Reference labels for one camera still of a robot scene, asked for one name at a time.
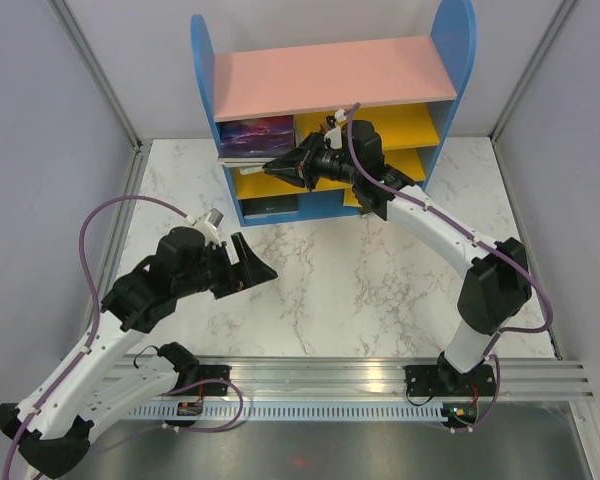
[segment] bookshelf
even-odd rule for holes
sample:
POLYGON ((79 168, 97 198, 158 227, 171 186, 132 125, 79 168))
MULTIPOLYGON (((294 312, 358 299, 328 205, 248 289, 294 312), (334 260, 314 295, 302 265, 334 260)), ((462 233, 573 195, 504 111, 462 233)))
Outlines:
MULTIPOLYGON (((360 102, 356 119, 373 122, 386 163, 425 188, 471 74, 475 35, 470 0, 443 0, 430 35, 222 54, 214 53, 204 18, 191 19, 196 79, 217 146, 223 122, 292 115, 299 141, 326 115, 360 102)), ((242 225, 358 213, 349 185, 323 179, 306 192, 223 168, 242 225), (245 202, 271 206, 283 196, 297 197, 293 211, 243 213, 245 202)))

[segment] metal plate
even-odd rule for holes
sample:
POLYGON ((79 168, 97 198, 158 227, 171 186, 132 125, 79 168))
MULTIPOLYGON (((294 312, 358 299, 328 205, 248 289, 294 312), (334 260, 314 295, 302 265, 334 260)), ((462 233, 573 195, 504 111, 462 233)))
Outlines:
MULTIPOLYGON (((231 420, 238 413, 236 401, 205 401, 198 420, 231 420)), ((129 420, 182 420, 178 402, 153 401, 136 408, 129 420)), ((258 402, 247 405, 240 416, 250 421, 279 422, 443 422, 442 404, 413 407, 398 402, 258 402)))
MULTIPOLYGON (((209 378, 221 378, 230 380, 231 367, 229 365, 200 365, 196 381, 209 378)), ((224 397, 227 394, 227 386, 220 383, 208 383, 204 386, 205 397, 224 397)))
POLYGON ((591 479, 568 407, 556 405, 497 405, 475 433, 455 435, 385 421, 247 421, 211 435, 138 435, 147 424, 113 426, 95 448, 133 441, 87 455, 66 480, 591 479))
POLYGON ((453 394, 449 393, 438 377, 437 365, 409 365, 405 367, 407 395, 413 397, 467 397, 474 395, 477 388, 480 397, 492 397, 496 393, 496 381, 490 365, 480 365, 471 372, 464 384, 458 386, 453 394))

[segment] wire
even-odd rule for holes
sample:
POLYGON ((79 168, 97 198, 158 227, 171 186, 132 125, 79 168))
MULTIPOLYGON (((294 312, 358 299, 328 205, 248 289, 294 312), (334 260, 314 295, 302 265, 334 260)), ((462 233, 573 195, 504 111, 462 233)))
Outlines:
POLYGON ((407 393, 406 395, 407 397, 407 402, 409 402, 411 405, 413 405, 414 407, 424 407, 427 403, 429 403, 431 400, 433 400, 433 397, 429 397, 425 402, 423 403, 415 403, 413 400, 411 400, 409 398, 409 394, 407 393))
MULTIPOLYGON (((98 205, 91 211, 91 213, 89 213, 89 215, 87 215, 87 218, 84 220, 84 222, 82 223, 82 227, 80 228, 80 236, 78 238, 78 253, 80 255, 80 265, 82 266, 82 272, 84 273, 85 280, 87 281, 87 286, 89 287, 89 293, 91 295, 91 302, 93 305, 90 332, 87 336, 87 340, 84 343, 84 346, 86 347, 85 350, 87 351, 89 348, 91 348, 93 342, 95 342, 96 336, 98 334, 98 329, 100 327, 100 309, 98 308, 100 301, 98 299, 98 290, 93 281, 93 277, 91 276, 89 264, 87 263, 87 255, 84 246, 85 234, 87 233, 87 227, 91 223, 91 220, 93 220, 93 218, 98 213, 107 208, 109 205, 124 202, 126 200, 143 200, 145 202, 155 203, 157 205, 161 205, 165 208, 168 208, 169 210, 180 215, 181 217, 186 218, 187 216, 185 212, 167 202, 158 200, 157 198, 147 197, 144 195, 123 195, 121 197, 112 198, 98 205)), ((38 412, 40 410, 40 408, 45 404, 45 402, 51 396, 51 394, 53 394, 53 392, 56 391, 58 386, 76 368, 76 366, 80 363, 80 361, 85 355, 86 353, 84 351, 79 352, 69 363, 69 365, 67 365, 67 367, 58 375, 58 377, 53 381, 49 388, 47 388, 47 390, 44 391, 42 395, 40 395, 40 398, 38 398, 38 400, 33 404, 31 408, 32 413, 29 413, 22 421, 22 423, 20 424, 20 428, 18 428, 16 434, 13 436, 13 440, 11 440, 11 443, 9 444, 9 449, 7 450, 7 458, 5 459, 4 467, 2 469, 2 480, 9 480, 9 474, 11 473, 11 464, 13 463, 13 458, 16 454, 18 444, 20 443, 24 432, 27 430, 27 427, 33 420, 33 417, 36 415, 35 412, 38 412)))
POLYGON ((493 407, 496 404, 498 397, 500 396, 500 380, 501 380, 500 359, 498 358, 498 356, 495 353, 492 353, 490 355, 490 358, 493 359, 493 362, 496 365, 496 377, 497 377, 496 378, 496 391, 493 393, 493 398, 491 399, 491 402, 489 403, 489 406, 487 407, 487 410, 484 412, 484 415, 482 415, 482 417, 478 418, 470 427, 467 426, 467 427, 456 428, 455 429, 456 432, 468 432, 469 428, 471 428, 471 430, 473 430, 475 427, 482 424, 482 422, 484 422, 491 415, 491 412, 493 411, 493 407))
MULTIPOLYGON (((364 169, 364 167, 360 163, 360 160, 358 159, 358 156, 356 155, 356 152, 355 152, 355 149, 353 146, 353 118, 354 118, 354 115, 355 115, 356 111, 358 110, 358 108, 360 108, 359 102, 354 104, 353 107, 351 107, 351 109, 347 112, 347 144, 349 146, 349 152, 351 153, 351 159, 353 160, 353 163, 355 164, 355 166, 358 169, 358 171, 360 172, 360 174, 364 178, 366 178, 369 182, 371 182, 373 185, 375 185, 376 187, 378 187, 386 192, 389 192, 392 195, 400 197, 404 200, 415 203, 419 207, 425 207, 426 206, 425 203, 422 200, 420 200, 419 198, 413 197, 411 195, 408 195, 404 192, 398 191, 395 188, 391 188, 391 187, 379 182, 378 180, 373 178, 364 169)), ((469 230, 464 228, 462 225, 460 225, 458 222, 456 222, 454 219, 449 217, 447 214, 445 214, 441 210, 438 210, 434 206, 429 206, 428 211, 431 212, 432 214, 436 215, 438 218, 440 218, 444 222, 446 222, 448 225, 450 225, 452 228, 454 228, 458 233, 467 237, 467 239, 472 240, 472 241, 474 240, 474 234, 472 232, 470 232, 469 230)), ((493 337, 491 338, 491 341, 489 342, 487 347, 484 349, 484 352, 482 353, 482 356, 486 357, 489 354, 489 352, 491 351, 491 349, 493 348, 493 346, 496 344, 498 339, 502 336, 503 333, 506 333, 506 332, 541 333, 541 332, 546 332, 547 330, 549 330, 549 328, 553 324, 553 307, 551 305, 551 301, 549 300, 548 295, 545 293, 545 291, 543 290, 540 283, 532 275, 530 275, 526 269, 524 269, 522 266, 518 265, 517 262, 515 262, 513 259, 509 258, 504 253, 500 252, 499 250, 493 248, 490 245, 487 245, 482 240, 478 240, 476 242, 476 245, 479 246, 480 248, 482 248, 483 250, 486 250, 487 252, 495 255, 503 262, 507 263, 520 276, 522 276, 537 292, 538 297, 540 297, 540 299, 542 300, 542 303, 545 307, 545 312, 546 312, 545 322, 540 327, 535 327, 535 328, 503 327, 503 328, 499 329, 493 335, 493 337)))
POLYGON ((480 398, 480 394, 478 393, 478 387, 476 387, 475 385, 471 385, 471 388, 473 389, 473 400, 471 400, 471 405, 469 406, 469 408, 477 405, 478 399, 480 398))
POLYGON ((204 385, 200 385, 200 388, 198 391, 198 400, 195 401, 195 403, 200 403, 200 402, 204 403, 204 385))
POLYGON ((138 362, 137 362, 137 360, 138 360, 138 357, 139 357, 140 355, 142 355, 144 352, 146 352, 147 350, 149 350, 150 348, 154 348, 154 349, 155 349, 155 351, 156 351, 156 353, 158 353, 158 352, 159 352, 159 350, 158 350, 158 347, 156 347, 155 345, 148 345, 148 346, 144 347, 142 350, 140 350, 140 352, 139 352, 139 353, 138 353, 138 354, 137 354, 135 357, 133 357, 133 366, 134 366, 134 367, 136 367, 136 368, 140 368, 140 367, 138 366, 138 362))
MULTIPOLYGON (((186 387, 178 388, 176 390, 172 390, 170 392, 163 393, 161 396, 169 397, 169 396, 173 396, 173 395, 178 395, 179 393, 186 392, 195 387, 202 387, 203 385, 207 385, 209 383, 216 383, 216 384, 220 383, 222 385, 226 385, 226 386, 230 387, 234 392, 236 392, 236 395, 238 396, 238 400, 240 402, 240 406, 238 407, 238 412, 233 416, 233 418, 231 420, 229 420, 228 422, 226 422, 218 427, 179 427, 179 430, 186 430, 188 432, 199 432, 199 433, 225 432, 227 430, 230 430, 231 427, 240 419, 240 416, 242 415, 242 411, 244 410, 244 398, 242 396, 242 392, 240 391, 240 389, 228 380, 223 380, 221 378, 200 380, 199 382, 192 383, 191 385, 188 385, 186 387)), ((160 429, 165 428, 163 425, 164 424, 152 425, 151 427, 147 427, 142 430, 138 430, 137 432, 132 433, 131 435, 123 438, 122 440, 120 440, 112 445, 109 445, 107 447, 103 447, 103 448, 100 448, 97 450, 91 450, 89 452, 89 454, 90 455, 102 455, 104 453, 110 452, 111 450, 118 448, 119 446, 124 445, 125 443, 128 443, 131 440, 134 440, 134 439, 144 435, 145 433, 149 433, 154 430, 160 430, 160 429)))

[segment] white clip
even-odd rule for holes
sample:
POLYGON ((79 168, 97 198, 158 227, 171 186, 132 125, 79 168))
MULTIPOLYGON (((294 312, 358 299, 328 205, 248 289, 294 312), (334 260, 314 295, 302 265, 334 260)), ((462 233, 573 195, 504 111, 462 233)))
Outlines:
POLYGON ((340 126, 336 125, 324 134, 324 143, 325 145, 329 145, 329 148, 333 150, 340 150, 342 148, 342 129, 340 126))
POLYGON ((338 110, 333 116, 336 117, 337 122, 344 122, 347 119, 347 114, 342 109, 338 110))
POLYGON ((209 245, 210 243, 220 245, 221 242, 220 233, 218 232, 218 225, 220 225, 223 217, 224 215, 222 215, 222 213, 215 208, 212 208, 210 212, 195 220, 192 220, 193 217, 191 215, 187 215, 186 221, 193 221, 193 223, 190 223, 190 225, 204 235, 205 245, 209 245))

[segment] pink shelf top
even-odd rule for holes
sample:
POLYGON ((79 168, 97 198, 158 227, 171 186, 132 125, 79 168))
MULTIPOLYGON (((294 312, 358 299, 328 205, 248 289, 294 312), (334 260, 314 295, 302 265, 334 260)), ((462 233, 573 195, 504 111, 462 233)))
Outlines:
POLYGON ((428 36, 218 54, 214 77, 217 122, 456 98, 428 36))

